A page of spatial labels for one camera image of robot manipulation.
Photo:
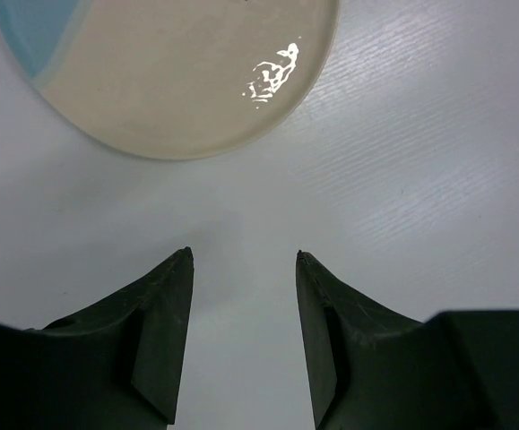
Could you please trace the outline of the blue plate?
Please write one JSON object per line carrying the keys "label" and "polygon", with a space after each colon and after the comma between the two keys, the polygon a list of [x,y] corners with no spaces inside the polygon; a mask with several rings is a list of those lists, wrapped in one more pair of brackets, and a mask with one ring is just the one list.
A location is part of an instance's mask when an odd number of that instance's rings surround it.
{"label": "blue plate", "polygon": [[199,159],[279,125],[314,86],[337,1],[0,1],[39,95],[90,137]]}

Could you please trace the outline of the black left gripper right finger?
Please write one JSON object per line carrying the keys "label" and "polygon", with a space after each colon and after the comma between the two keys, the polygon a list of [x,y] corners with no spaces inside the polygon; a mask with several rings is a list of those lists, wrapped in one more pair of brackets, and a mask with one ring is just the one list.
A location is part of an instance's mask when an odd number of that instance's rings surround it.
{"label": "black left gripper right finger", "polygon": [[519,429],[519,310],[418,322],[296,260],[318,429]]}

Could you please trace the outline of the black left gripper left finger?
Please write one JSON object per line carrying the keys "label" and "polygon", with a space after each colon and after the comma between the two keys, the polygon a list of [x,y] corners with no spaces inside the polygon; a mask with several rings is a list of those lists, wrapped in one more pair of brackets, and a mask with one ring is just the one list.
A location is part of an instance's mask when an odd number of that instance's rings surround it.
{"label": "black left gripper left finger", "polygon": [[165,429],[177,412],[190,248],[43,329],[0,324],[0,429]]}

